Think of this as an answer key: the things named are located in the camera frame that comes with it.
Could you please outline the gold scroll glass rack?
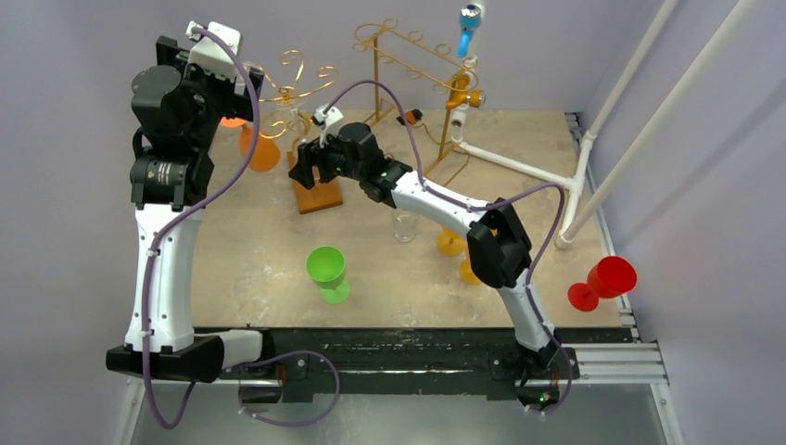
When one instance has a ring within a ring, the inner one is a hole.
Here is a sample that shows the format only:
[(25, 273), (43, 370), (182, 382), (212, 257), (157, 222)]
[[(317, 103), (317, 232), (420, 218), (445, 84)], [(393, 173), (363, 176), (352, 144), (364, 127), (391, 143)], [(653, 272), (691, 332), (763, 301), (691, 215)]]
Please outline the gold scroll glass rack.
[(337, 181), (322, 182), (317, 157), (306, 148), (313, 122), (303, 110), (303, 103), (308, 96), (336, 81), (336, 69), (331, 66), (320, 67), (316, 70), (316, 77), (323, 83), (315, 88), (300, 90), (298, 84), (306, 68), (304, 55), (297, 49), (288, 49), (280, 56), (279, 63), (294, 69), (294, 78), (277, 82), (268, 73), (264, 75), (270, 92), (259, 92), (259, 105), (270, 109), (260, 112), (258, 132), (254, 133), (249, 125), (244, 125), (241, 133), (245, 148), (250, 148), (251, 143), (256, 144), (249, 168), (254, 172), (268, 172), (281, 159), (285, 159), (288, 170), (294, 174), (292, 181), (299, 214), (338, 207), (343, 204), (343, 197)]

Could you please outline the orange plastic goblet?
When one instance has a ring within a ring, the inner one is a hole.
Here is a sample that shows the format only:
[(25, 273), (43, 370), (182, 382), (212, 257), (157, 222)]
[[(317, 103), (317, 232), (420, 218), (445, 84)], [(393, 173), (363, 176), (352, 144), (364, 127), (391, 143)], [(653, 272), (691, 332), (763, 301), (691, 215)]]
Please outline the orange plastic goblet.
[(247, 156), (251, 143), (254, 142), (256, 144), (254, 153), (247, 166), (253, 172), (269, 172), (278, 165), (281, 159), (281, 152), (278, 146), (265, 133), (255, 133), (250, 121), (238, 118), (222, 118), (221, 125), (240, 132), (238, 146), (243, 157)]

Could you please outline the clear glass front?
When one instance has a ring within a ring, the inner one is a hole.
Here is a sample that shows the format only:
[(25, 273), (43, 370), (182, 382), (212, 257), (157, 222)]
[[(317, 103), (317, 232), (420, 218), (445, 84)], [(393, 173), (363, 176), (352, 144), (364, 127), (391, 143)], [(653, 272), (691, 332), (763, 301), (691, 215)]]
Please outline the clear glass front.
[(291, 151), (308, 141), (311, 130), (311, 118), (295, 105), (277, 106), (268, 119), (268, 137), (274, 141), (289, 141)]

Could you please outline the tall clear flute glass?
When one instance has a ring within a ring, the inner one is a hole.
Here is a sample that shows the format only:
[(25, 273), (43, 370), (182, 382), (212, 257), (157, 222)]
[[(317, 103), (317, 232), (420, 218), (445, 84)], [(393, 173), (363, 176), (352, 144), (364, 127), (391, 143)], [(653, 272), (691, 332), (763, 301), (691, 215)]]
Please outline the tall clear flute glass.
[(249, 76), (260, 77), (260, 76), (264, 75), (263, 67), (260, 66), (259, 64), (255, 63), (255, 62), (244, 61), (243, 62), (243, 67), (247, 71)]

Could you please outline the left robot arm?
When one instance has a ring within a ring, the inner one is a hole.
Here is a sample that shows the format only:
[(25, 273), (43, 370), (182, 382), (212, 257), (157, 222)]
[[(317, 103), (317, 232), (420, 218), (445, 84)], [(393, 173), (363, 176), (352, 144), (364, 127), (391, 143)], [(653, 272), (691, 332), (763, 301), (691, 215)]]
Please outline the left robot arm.
[(241, 34), (213, 22), (189, 33), (193, 47), (156, 42), (156, 64), (135, 76), (131, 201), (139, 242), (133, 313), (123, 342), (108, 350), (108, 370), (139, 377), (210, 383), (238, 364), (252, 378), (273, 373), (276, 354), (260, 332), (199, 335), (193, 326), (193, 258), (211, 201), (209, 152), (225, 118), (259, 112), (263, 74), (239, 60)]

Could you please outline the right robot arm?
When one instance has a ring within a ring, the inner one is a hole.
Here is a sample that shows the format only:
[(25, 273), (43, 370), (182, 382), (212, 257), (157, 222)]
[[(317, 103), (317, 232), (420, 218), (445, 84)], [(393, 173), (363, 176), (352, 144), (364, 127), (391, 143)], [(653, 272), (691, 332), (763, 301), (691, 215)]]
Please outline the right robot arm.
[(473, 274), (498, 291), (513, 322), (523, 370), (542, 377), (555, 367), (561, 344), (534, 285), (539, 257), (530, 254), (531, 240), (511, 200), (487, 203), (427, 181), (385, 155), (362, 122), (299, 145), (288, 175), (306, 189), (349, 178), (372, 201), (426, 217), (464, 239)]

